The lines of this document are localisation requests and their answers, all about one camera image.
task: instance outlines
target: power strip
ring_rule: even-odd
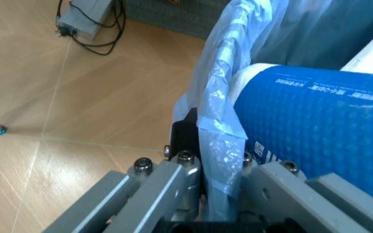
[[[103,23],[112,7],[113,0],[73,0],[73,4],[79,7],[94,21]],[[58,19],[61,27],[66,27],[70,32],[75,31],[77,36],[93,40],[100,29],[97,25],[85,17],[75,7],[70,6]]]

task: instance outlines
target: gray metal frame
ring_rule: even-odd
[[[160,218],[172,217],[186,188],[185,169],[162,161],[104,232],[151,232]]]
[[[255,167],[244,179],[248,197],[269,221],[292,218],[307,232],[368,232],[278,162]]]
[[[125,205],[139,188],[139,182],[128,175],[110,171],[44,232],[101,232],[107,220]]]

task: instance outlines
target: plastic wrap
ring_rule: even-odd
[[[228,100],[229,83],[250,64],[255,40],[263,40],[283,15],[287,1],[232,0],[205,44],[189,92],[174,108],[173,121],[197,107],[200,152],[207,184],[207,220],[236,219],[236,202],[247,136]]]

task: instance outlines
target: gray fabric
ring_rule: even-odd
[[[207,38],[229,0],[128,0],[128,18]]]

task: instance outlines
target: black cable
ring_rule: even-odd
[[[56,21],[57,21],[57,19],[59,19],[59,18],[61,17],[60,9],[61,9],[62,1],[63,1],[63,0],[59,0],[59,3],[58,3],[58,8],[57,8],[57,18],[56,18]],[[93,23],[95,23],[95,24],[97,24],[97,25],[100,25],[100,26],[102,26],[102,27],[106,27],[106,28],[112,28],[112,27],[114,27],[115,25],[117,25],[119,31],[118,31],[118,34],[116,35],[116,38],[115,38],[113,41],[110,41],[110,42],[107,42],[107,43],[104,43],[104,44],[96,44],[96,45],[86,44],[86,43],[83,43],[83,42],[79,41],[79,40],[75,37],[75,35],[76,35],[76,32],[75,32],[75,31],[74,31],[74,32],[70,32],[68,29],[64,29],[64,28],[60,27],[60,26],[58,25],[58,23],[56,23],[56,24],[57,24],[57,27],[58,27],[59,31],[61,31],[61,35],[70,35],[71,38],[72,38],[72,39],[73,39],[77,44],[79,44],[80,46],[82,46],[82,47],[85,48],[86,50],[88,50],[88,51],[90,51],[90,52],[92,52],[92,53],[95,53],[95,54],[97,54],[97,55],[103,55],[103,56],[109,55],[109,54],[112,52],[113,48],[115,47],[117,41],[118,41],[118,40],[121,38],[121,36],[123,35],[123,31],[124,31],[124,28],[125,28],[125,25],[126,25],[126,12],[125,12],[124,7],[123,7],[123,0],[120,0],[120,1],[119,1],[119,4],[120,4],[120,11],[119,11],[119,14],[118,14],[118,15],[117,15],[117,13],[116,13],[116,11],[117,11],[117,9],[116,9],[116,5],[113,4],[113,7],[112,7],[112,9],[113,9],[113,13],[114,13],[114,15],[115,15],[115,22],[114,22],[112,25],[104,25],[104,24],[101,24],[101,23],[99,23],[99,22],[96,22],[95,20],[93,20],[92,18],[90,18],[90,17],[89,17],[86,13],[84,13],[84,12],[83,12],[79,7],[75,6],[74,4],[72,4],[72,3],[70,2],[70,6],[71,6],[71,7],[76,8],[76,9],[77,9],[78,11],[80,11],[80,12],[81,12],[81,13],[82,13],[82,14],[83,14],[87,19],[89,19],[90,21],[92,21]],[[119,23],[119,18],[120,18],[121,16],[123,16],[123,25],[122,25],[122,26],[121,26],[120,23]],[[102,53],[102,52],[98,52],[98,51],[95,51],[95,50],[91,49],[91,48],[102,48],[102,47],[106,47],[106,46],[110,46],[110,49],[109,49],[109,51],[104,52],[104,53]]]
[[[97,24],[97,25],[100,25],[102,27],[105,27],[105,28],[113,28],[116,23],[118,22],[117,18],[115,18],[115,22],[112,24],[112,25],[105,25],[105,24],[102,24],[102,23],[99,23],[97,21],[95,21],[94,19],[92,19],[90,16],[88,16],[86,13],[84,13],[84,11],[82,9],[80,9],[80,7],[76,6],[73,4],[72,1],[69,2],[70,6],[71,7],[74,7],[76,8],[78,11],[80,11],[80,13],[82,13],[88,20],[92,21],[94,24]]]

